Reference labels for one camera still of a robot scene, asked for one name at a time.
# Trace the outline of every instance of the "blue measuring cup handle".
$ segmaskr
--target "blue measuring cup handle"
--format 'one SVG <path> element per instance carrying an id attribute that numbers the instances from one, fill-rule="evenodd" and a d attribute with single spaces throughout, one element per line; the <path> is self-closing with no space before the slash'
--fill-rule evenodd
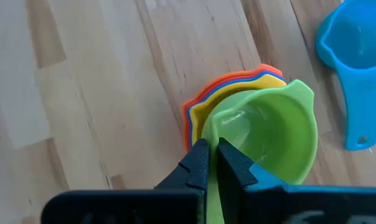
<path id="1" fill-rule="evenodd" d="M 376 67 L 356 70 L 336 65 L 347 108 L 345 147 L 354 151 L 376 144 Z"/>

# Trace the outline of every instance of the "butcher block countertop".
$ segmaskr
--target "butcher block countertop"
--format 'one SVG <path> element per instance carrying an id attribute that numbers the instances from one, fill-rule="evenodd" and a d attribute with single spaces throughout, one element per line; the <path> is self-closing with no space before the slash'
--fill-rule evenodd
<path id="1" fill-rule="evenodd" d="M 72 189 L 151 189 L 185 155 L 182 104 L 261 63 L 315 92 L 305 184 L 376 186 L 376 145 L 343 148 L 336 74 L 314 51 L 340 0 L 0 0 L 0 223 Z"/>

